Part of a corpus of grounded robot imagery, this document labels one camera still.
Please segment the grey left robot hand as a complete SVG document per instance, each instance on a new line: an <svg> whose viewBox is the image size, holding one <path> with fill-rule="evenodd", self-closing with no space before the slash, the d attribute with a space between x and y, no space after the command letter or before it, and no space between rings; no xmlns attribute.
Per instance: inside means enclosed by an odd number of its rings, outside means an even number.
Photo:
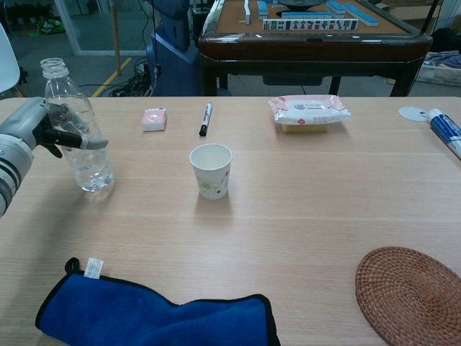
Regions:
<svg viewBox="0 0 461 346"><path fill-rule="evenodd" d="M59 146L81 150L107 147L107 139L91 138L84 132L87 128L69 105L47 105L42 97L33 97L1 124L1 134L21 140L31 151L42 146L61 158Z"/></svg>

